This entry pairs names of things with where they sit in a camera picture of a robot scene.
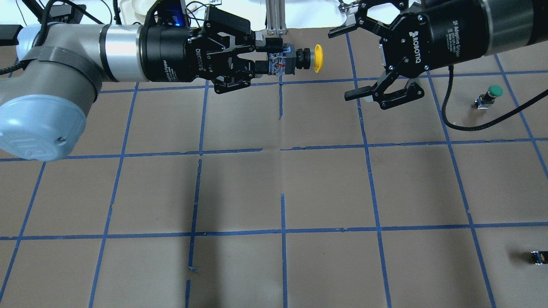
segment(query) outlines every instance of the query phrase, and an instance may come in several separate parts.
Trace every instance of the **cable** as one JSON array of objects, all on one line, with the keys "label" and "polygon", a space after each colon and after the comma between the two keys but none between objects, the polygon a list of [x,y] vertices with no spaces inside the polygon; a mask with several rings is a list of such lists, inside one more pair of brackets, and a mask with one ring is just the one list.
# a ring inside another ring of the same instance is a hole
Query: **cable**
[{"label": "cable", "polygon": [[121,25],[122,20],[120,19],[120,9],[118,7],[118,0],[112,0],[112,8],[114,9],[114,20],[116,20],[116,24]]},{"label": "cable", "polygon": [[[44,12],[42,14],[42,18],[40,19],[41,27],[40,27],[40,31],[38,32],[38,35],[36,36],[36,40],[35,40],[35,43],[34,43],[33,47],[42,46],[42,44],[44,44],[44,42],[45,42],[45,38],[47,36],[47,29],[48,29],[48,20],[51,18],[50,17],[50,11],[52,10],[53,3],[55,3],[55,2],[66,3],[66,4],[74,7],[75,9],[79,10],[80,12],[82,12],[82,14],[89,17],[91,20],[97,22],[98,24],[104,24],[99,19],[93,17],[91,14],[86,12],[84,9],[82,9],[81,7],[77,6],[76,4],[74,4],[73,2],[71,2],[69,0],[49,0],[48,3],[45,5]],[[29,61],[19,61],[14,66],[10,66],[10,67],[6,67],[5,69],[1,69],[0,70],[0,75],[9,74],[9,73],[15,72],[19,69],[24,69],[24,68],[27,67],[28,63],[29,63]]]},{"label": "cable", "polygon": [[482,124],[482,125],[470,126],[470,127],[455,125],[455,124],[450,123],[447,120],[447,114],[446,114],[447,101],[449,100],[449,96],[451,95],[451,89],[453,87],[453,68],[454,68],[453,65],[449,65],[449,83],[447,85],[446,97],[443,99],[442,118],[443,118],[443,123],[445,123],[447,125],[447,127],[450,127],[450,128],[456,129],[456,130],[462,130],[462,131],[465,131],[465,132],[474,132],[474,131],[477,131],[477,130],[482,130],[482,129],[489,128],[489,127],[491,127],[495,124],[498,124],[498,123],[508,119],[509,117],[511,117],[513,115],[516,115],[516,114],[520,113],[525,108],[531,106],[532,104],[534,104],[534,103],[538,102],[539,100],[541,100],[541,99],[545,98],[546,96],[548,96],[548,89],[546,89],[544,92],[542,92],[539,95],[537,95],[537,96],[533,97],[532,99],[528,100],[526,103],[519,106],[518,108],[516,108],[516,109],[508,112],[507,114],[502,115],[502,116],[500,116],[500,117],[498,117],[498,118],[496,118],[496,119],[494,119],[490,122]]},{"label": "cable", "polygon": [[27,21],[25,20],[25,17],[23,16],[23,12],[21,12],[21,7],[19,7],[19,1],[15,0],[15,4],[17,4],[17,8],[19,9],[19,12],[21,13],[21,17],[23,17],[23,22],[25,23],[25,26],[27,26]]},{"label": "cable", "polygon": [[110,7],[108,4],[106,4],[105,0],[100,0],[101,2],[103,2],[105,5],[106,5],[106,8],[109,9],[109,13],[110,13],[110,23],[112,24],[112,11],[110,10]]}]

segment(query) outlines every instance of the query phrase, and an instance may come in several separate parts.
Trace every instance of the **blue grid line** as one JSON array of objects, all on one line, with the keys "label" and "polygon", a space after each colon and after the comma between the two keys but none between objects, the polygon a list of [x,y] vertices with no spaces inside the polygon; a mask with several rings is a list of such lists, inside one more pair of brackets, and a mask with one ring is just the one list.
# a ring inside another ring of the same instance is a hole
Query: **blue grid line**
[{"label": "blue grid line", "polygon": [[202,124],[200,125],[200,144],[199,144],[199,154],[203,155],[204,151],[204,133],[206,130],[206,112],[207,112],[207,92],[209,90],[209,81],[205,82],[204,88],[204,103],[202,107]]},{"label": "blue grid line", "polygon": [[303,150],[331,150],[331,149],[355,149],[363,148],[363,144],[350,145],[319,145],[319,146],[294,146],[291,149],[281,149],[280,151],[303,151]]},{"label": "blue grid line", "polygon": [[447,230],[447,229],[468,229],[468,228],[470,228],[470,225],[394,226],[394,227],[383,227],[383,231]]},{"label": "blue grid line", "polygon": [[116,200],[116,192],[118,191],[118,183],[119,183],[119,180],[120,180],[120,174],[122,173],[122,165],[124,163],[125,147],[126,147],[127,142],[128,142],[129,128],[130,128],[131,122],[132,122],[133,109],[135,107],[135,98],[137,97],[137,89],[138,88],[139,88],[139,83],[136,82],[135,83],[135,88],[134,88],[134,91],[133,91],[132,104],[129,108],[128,120],[127,120],[127,123],[125,125],[125,134],[124,134],[124,140],[123,140],[123,143],[122,143],[122,151],[120,153],[120,155],[121,155],[120,156],[120,162],[118,164],[118,170],[116,171],[116,179],[114,181],[114,186],[112,188],[112,197],[111,197],[110,205],[109,205],[109,213],[107,214],[107,217],[106,217],[105,228],[103,230],[103,235],[102,235],[102,240],[101,240],[101,248],[99,249],[99,256],[97,257],[97,265],[95,267],[95,274],[93,276],[92,291],[91,291],[90,296],[89,296],[88,308],[93,307],[93,301],[95,300],[95,291],[96,291],[96,288],[97,288],[97,281],[99,280],[99,272],[101,270],[102,256],[103,256],[104,251],[105,251],[105,244],[106,244],[106,240],[107,240],[107,235],[109,234],[109,226],[110,226],[110,221],[111,221],[111,218],[112,218],[112,206],[114,205],[114,201]]},{"label": "blue grid line", "polygon": [[286,244],[286,196],[282,194],[282,284],[283,308],[287,308],[287,244]]},{"label": "blue grid line", "polygon": [[[350,64],[352,65],[352,76],[354,81],[354,88],[357,89],[358,80],[356,77],[356,65],[354,62],[354,55],[352,53],[352,44],[350,43],[350,36],[348,35],[348,33],[346,34],[346,43],[348,44],[348,51],[350,54]],[[362,104],[360,102],[360,99],[356,100],[356,104],[358,107],[359,124],[362,131],[363,144],[366,145],[368,144],[368,142],[367,142],[366,131],[363,123]],[[373,212],[375,214],[375,227],[377,232],[377,240],[379,243],[379,257],[380,257],[380,263],[381,263],[381,270],[383,272],[384,291],[386,294],[386,305],[388,308],[392,308],[392,300],[390,298],[390,286],[388,283],[388,272],[386,271],[386,260],[384,257],[383,235],[382,235],[382,229],[381,229],[380,218],[379,218],[379,208],[377,206],[376,194],[375,194],[375,183],[373,181],[373,172],[371,170],[371,161],[369,159],[369,147],[364,146],[363,148],[365,149],[365,152],[366,152],[367,174],[369,176],[371,199],[373,201]]]},{"label": "blue grid line", "polygon": [[38,173],[38,179],[36,180],[35,188],[32,191],[31,200],[28,203],[28,208],[27,208],[27,212],[25,214],[25,218],[24,218],[23,223],[21,225],[21,230],[19,231],[19,236],[17,237],[17,242],[15,243],[15,248],[13,249],[12,258],[9,261],[8,270],[5,273],[4,282],[2,283],[2,289],[0,289],[0,303],[2,302],[2,298],[4,297],[5,288],[8,285],[9,275],[12,273],[13,264],[15,263],[15,257],[17,256],[17,252],[19,251],[19,245],[21,244],[21,238],[23,237],[23,233],[25,232],[25,228],[27,226],[28,218],[31,214],[32,206],[34,205],[34,201],[35,201],[35,198],[36,198],[36,193],[38,192],[38,187],[40,186],[40,182],[42,181],[42,175],[44,174],[44,169],[45,169],[45,163],[42,163],[40,173]]},{"label": "blue grid line", "polygon": [[[535,141],[548,141],[548,138],[533,138]],[[495,139],[495,140],[462,140],[451,141],[451,144],[491,144],[491,143],[508,143],[508,142],[531,142],[530,138],[519,139]],[[427,142],[404,142],[404,143],[381,143],[381,144],[368,144],[367,147],[388,147],[388,146],[430,146],[430,145],[446,145],[447,141],[427,141]],[[302,150],[329,150],[329,149],[353,149],[364,147],[363,144],[349,144],[349,145],[320,145],[320,146],[295,146],[290,149],[280,149],[280,151],[302,151]],[[233,150],[206,150],[203,151],[203,155],[211,154],[225,154],[225,153],[248,153],[248,152],[260,152],[262,148],[254,149],[233,149]],[[79,156],[67,156],[64,159],[97,159],[97,158],[120,158],[120,157],[149,157],[149,156],[179,156],[179,155],[199,155],[199,151],[188,152],[151,152],[151,153],[129,153],[129,154],[104,154],[104,155],[79,155]],[[0,158],[2,162],[27,162],[29,160],[24,158]]]},{"label": "blue grid line", "polygon": [[474,228],[474,222],[473,222],[473,219],[472,219],[472,214],[470,214],[470,207],[468,205],[468,200],[466,198],[466,192],[464,191],[464,185],[463,185],[463,180],[460,176],[459,166],[457,165],[457,162],[456,162],[455,153],[453,151],[453,145],[452,145],[451,139],[449,137],[449,133],[447,132],[447,126],[445,125],[445,123],[443,121],[441,108],[439,106],[438,96],[436,94],[436,89],[434,88],[434,83],[432,81],[432,78],[430,78],[430,72],[427,71],[426,73],[429,77],[428,82],[430,83],[430,88],[432,89],[432,95],[434,97],[434,102],[436,103],[436,108],[437,108],[437,111],[438,111],[439,120],[442,123],[443,134],[445,135],[446,140],[447,140],[447,148],[449,149],[449,155],[451,156],[451,161],[453,162],[453,168],[455,169],[456,180],[459,184],[459,189],[460,189],[461,197],[463,199],[464,209],[466,211],[466,216],[468,217],[468,223],[470,225],[470,231],[472,233],[472,239],[474,241],[474,246],[476,247],[476,253],[477,253],[477,256],[478,256],[478,260],[479,260],[479,266],[481,268],[481,272],[482,272],[482,275],[483,275],[483,280],[485,282],[485,286],[486,286],[486,289],[487,289],[487,295],[489,297],[491,307],[496,308],[495,298],[493,297],[493,291],[491,289],[491,283],[489,282],[489,277],[487,276],[487,270],[485,268],[485,262],[483,261],[483,255],[482,255],[480,244],[479,244],[480,242],[478,241],[477,234],[476,234],[476,229]]},{"label": "blue grid line", "polygon": [[189,308],[190,304],[190,280],[186,281],[186,289],[185,289],[185,308]]},{"label": "blue grid line", "polygon": [[[510,82],[508,81],[508,77],[506,76],[506,73],[504,71],[503,65],[500,62],[500,59],[497,55],[495,55],[496,63],[499,65],[500,72],[503,74],[504,82],[506,83],[506,86],[508,87],[508,91],[510,92],[510,95],[512,96],[512,100],[514,101],[514,104],[516,107],[519,107],[519,103],[516,99],[516,95],[514,94],[512,87],[510,86]],[[543,155],[540,153],[539,146],[536,144],[536,141],[533,137],[533,133],[531,132],[531,128],[529,127],[529,124],[527,124],[527,120],[525,119],[525,114],[520,112],[521,120],[523,121],[523,125],[525,126],[525,129],[527,130],[527,134],[529,135],[531,143],[533,143],[533,147],[535,148],[536,155],[539,157],[540,165],[543,168],[544,175],[548,179],[548,169],[546,169],[546,164],[544,163]]]},{"label": "blue grid line", "polygon": [[198,171],[196,173],[196,189],[194,192],[194,206],[192,210],[192,227],[190,231],[190,246],[189,246],[189,269],[193,269],[194,262],[194,241],[196,239],[196,220],[198,219],[198,199],[200,197],[200,178],[202,175],[202,160],[198,160]]},{"label": "blue grid line", "polygon": [[[531,221],[519,223],[484,223],[473,224],[476,229],[497,229],[511,227],[546,227],[548,221]],[[383,231],[411,231],[411,230],[450,230],[469,229],[467,225],[417,225],[417,226],[382,226]],[[309,229],[265,229],[265,230],[243,230],[243,231],[214,231],[196,232],[195,236],[238,236],[238,235],[262,235],[282,233],[335,233],[335,232],[376,232],[376,227],[341,227],[341,228],[309,228]],[[108,234],[107,238],[156,238],[156,237],[191,237],[192,232],[167,232],[167,233],[127,233]],[[36,235],[36,236],[1,236],[0,241],[50,241],[54,239],[98,239],[103,238],[102,234],[93,235]]]}]

